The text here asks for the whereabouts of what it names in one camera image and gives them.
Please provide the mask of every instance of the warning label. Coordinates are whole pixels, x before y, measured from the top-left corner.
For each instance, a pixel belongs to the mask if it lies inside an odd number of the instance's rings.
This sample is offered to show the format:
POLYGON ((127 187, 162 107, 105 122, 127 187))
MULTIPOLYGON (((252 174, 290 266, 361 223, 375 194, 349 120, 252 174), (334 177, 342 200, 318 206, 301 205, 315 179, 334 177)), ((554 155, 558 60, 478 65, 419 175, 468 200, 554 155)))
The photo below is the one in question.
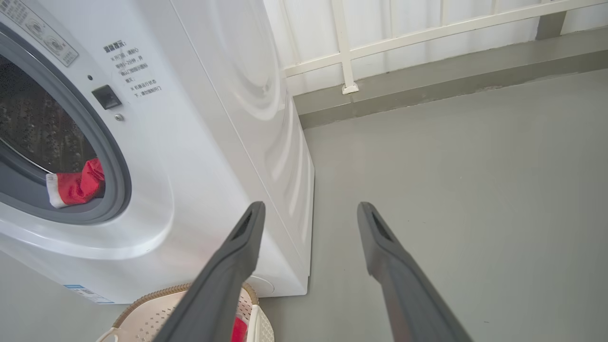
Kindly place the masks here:
POLYGON ((121 84, 133 97, 138 99, 162 91, 152 74, 149 61, 137 46, 131 46, 125 40, 117 40, 104 45, 103 50, 119 75, 121 84))

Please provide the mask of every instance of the white wall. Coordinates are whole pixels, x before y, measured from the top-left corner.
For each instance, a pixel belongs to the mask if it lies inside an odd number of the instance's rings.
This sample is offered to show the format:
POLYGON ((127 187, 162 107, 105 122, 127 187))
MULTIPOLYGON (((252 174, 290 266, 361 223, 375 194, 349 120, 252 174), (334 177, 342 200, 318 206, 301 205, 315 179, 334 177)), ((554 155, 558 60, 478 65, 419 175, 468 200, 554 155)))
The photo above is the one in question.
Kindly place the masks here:
MULTIPOLYGON (((338 52, 331 0, 264 0, 264 3, 283 66, 338 52), (282 2, 286 16, 281 11, 282 2)), ((449 3, 448 24, 488 15, 491 10, 491 0, 451 0, 449 3)), ((538 3, 540 0, 502 0, 498 11, 538 3)), ((351 48, 355 48, 439 26, 440 0, 344 0, 344 12, 348 40, 351 48)), ((608 25, 608 4, 570 11, 562 33, 605 25, 608 25)), ((359 58, 353 60, 354 78, 534 40, 537 26, 538 18, 533 18, 359 58)), ((338 64, 292 76, 288 78, 288 87, 293 95, 298 95, 343 82, 338 64)))

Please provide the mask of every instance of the railing post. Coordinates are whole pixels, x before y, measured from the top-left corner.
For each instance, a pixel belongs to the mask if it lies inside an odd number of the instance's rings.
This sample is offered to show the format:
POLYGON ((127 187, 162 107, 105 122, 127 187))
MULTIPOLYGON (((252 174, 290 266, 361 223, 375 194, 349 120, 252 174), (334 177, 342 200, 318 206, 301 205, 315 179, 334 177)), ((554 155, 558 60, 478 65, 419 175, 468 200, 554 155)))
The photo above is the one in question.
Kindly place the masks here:
POLYGON ((344 4, 342 3, 342 0, 331 0, 331 6, 334 11, 338 49, 340 50, 342 72, 344 73, 342 93, 349 94, 351 92, 359 91, 359 87, 354 82, 353 78, 353 67, 350 60, 350 45, 348 44, 348 34, 346 32, 346 19, 344 19, 344 4))

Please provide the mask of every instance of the laundry basket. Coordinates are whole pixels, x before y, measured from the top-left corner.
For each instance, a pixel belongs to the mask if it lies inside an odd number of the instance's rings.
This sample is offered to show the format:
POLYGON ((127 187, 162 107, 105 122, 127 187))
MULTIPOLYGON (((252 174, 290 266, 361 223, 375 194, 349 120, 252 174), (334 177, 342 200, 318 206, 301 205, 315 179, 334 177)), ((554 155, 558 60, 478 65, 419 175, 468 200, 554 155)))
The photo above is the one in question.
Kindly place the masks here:
MULTIPOLYGON (((112 328, 97 342, 153 341, 191 284, 169 287, 139 298, 120 314, 112 328)), ((260 308, 254 289, 247 283, 241 288, 236 317, 247 324, 246 342, 274 342, 272 326, 260 308)))

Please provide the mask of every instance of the sticker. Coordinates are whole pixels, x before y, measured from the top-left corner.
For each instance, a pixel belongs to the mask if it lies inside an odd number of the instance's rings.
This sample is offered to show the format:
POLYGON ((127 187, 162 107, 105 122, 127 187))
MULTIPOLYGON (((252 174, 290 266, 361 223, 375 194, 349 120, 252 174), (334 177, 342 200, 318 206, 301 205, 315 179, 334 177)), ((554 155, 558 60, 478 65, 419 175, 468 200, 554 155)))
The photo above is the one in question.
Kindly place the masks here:
POLYGON ((88 288, 85 288, 81 285, 63 285, 63 286, 69 288, 70 290, 78 293, 82 297, 85 297, 86 299, 88 299, 92 302, 96 302, 97 304, 114 304, 114 302, 112 302, 111 300, 101 297, 100 295, 96 294, 95 292, 93 292, 93 291, 89 290, 88 288))
POLYGON ((57 32, 19 0, 0 0, 0 12, 21 26, 65 66, 78 57, 74 50, 57 32))
POLYGON ((121 84, 134 98, 148 97, 162 91, 161 85, 152 74, 149 61, 137 46, 117 40, 102 48, 112 63, 114 72, 120 77, 121 84))

